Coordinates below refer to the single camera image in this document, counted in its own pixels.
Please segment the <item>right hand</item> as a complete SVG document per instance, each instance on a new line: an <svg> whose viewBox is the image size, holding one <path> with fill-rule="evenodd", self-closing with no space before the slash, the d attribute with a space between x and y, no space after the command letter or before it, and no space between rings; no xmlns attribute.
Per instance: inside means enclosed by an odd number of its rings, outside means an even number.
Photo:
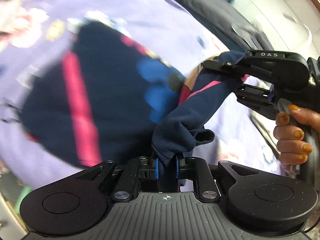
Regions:
<svg viewBox="0 0 320 240"><path fill-rule="evenodd" d="M289 124L291 118L319 133L319 113L313 110L290 104L289 113L278 113L273 135L278 141L277 149L280 152L279 161L282 165L303 164L313 150L309 143L303 141L305 132L298 126Z"/></svg>

